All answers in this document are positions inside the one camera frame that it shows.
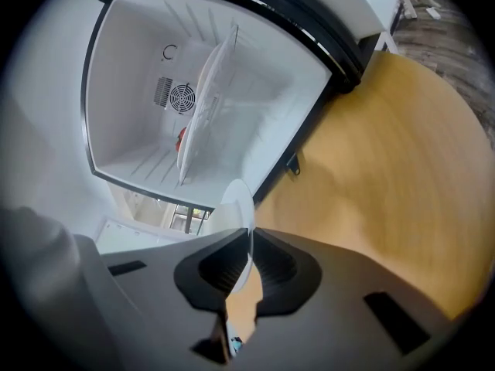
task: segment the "wooden table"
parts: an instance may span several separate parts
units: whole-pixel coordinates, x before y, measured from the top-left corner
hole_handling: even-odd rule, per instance
[[[299,163],[258,207],[259,227],[365,254],[451,318],[482,293],[495,254],[495,158],[466,102],[432,71],[376,53],[362,84],[328,104]],[[229,313],[254,315],[260,299],[254,271]],[[244,336],[253,327],[236,325]]]

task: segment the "fan vent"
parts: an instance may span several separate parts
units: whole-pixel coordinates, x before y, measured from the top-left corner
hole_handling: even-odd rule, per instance
[[[169,99],[170,88],[172,87],[172,79],[160,77],[156,84],[155,97],[153,101],[159,106],[166,107],[167,100]]]
[[[194,107],[196,97],[189,85],[178,85],[170,93],[170,105],[179,113],[185,113]]]

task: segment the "mini fridge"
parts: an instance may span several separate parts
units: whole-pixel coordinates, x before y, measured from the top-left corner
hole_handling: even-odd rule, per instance
[[[212,210],[234,179],[259,202],[337,93],[362,39],[320,0],[101,0],[81,89],[92,172]]]

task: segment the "black fridge frame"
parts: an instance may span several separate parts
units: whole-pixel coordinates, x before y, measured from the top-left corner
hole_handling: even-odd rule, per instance
[[[149,192],[144,189],[140,189],[139,187],[121,182],[118,179],[114,179],[113,177],[96,170],[87,138],[87,76],[89,73],[90,59],[93,53],[97,34],[100,31],[101,24],[104,17],[107,15],[107,11],[113,0],[100,1],[104,3],[104,7],[102,8],[95,23],[90,42],[87,47],[81,82],[81,122],[84,142],[86,145],[87,159],[89,161],[92,174],[117,186],[124,187],[134,192],[139,192],[145,196],[161,199],[169,203],[176,203],[182,206],[193,207],[210,212],[213,211],[212,207],[186,203],[178,199]],[[308,48],[319,60],[323,62],[323,64],[325,64],[326,67],[329,68],[332,73],[329,82],[324,87],[318,100],[315,102],[305,120],[302,122],[294,138],[292,138],[288,147],[282,153],[282,156],[275,163],[266,179],[263,181],[257,192],[253,195],[254,203],[259,203],[264,197],[266,197],[272,186],[276,183],[278,177],[289,169],[289,162],[296,160],[297,151],[301,148],[302,143],[308,138],[309,134],[318,123],[323,112],[323,108],[326,106],[329,99],[335,94],[350,92],[357,84],[360,83],[360,78],[371,58],[374,47],[377,44],[379,34],[359,40],[358,43],[355,42],[350,32],[345,28],[342,22],[332,12],[330,12],[327,7],[321,5],[316,0],[258,0],[264,4],[260,4],[254,0],[224,1],[254,12],[274,23],[279,28],[284,29],[292,37]],[[315,37],[317,43],[310,39],[302,31],[302,29]],[[329,52],[328,55],[322,48],[320,48],[318,43],[320,43],[326,51]]]

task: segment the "circular fan grille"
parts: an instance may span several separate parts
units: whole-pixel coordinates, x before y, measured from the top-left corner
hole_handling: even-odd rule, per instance
[[[194,91],[189,85],[178,85],[170,92],[170,104],[179,113],[184,113],[194,107]]]

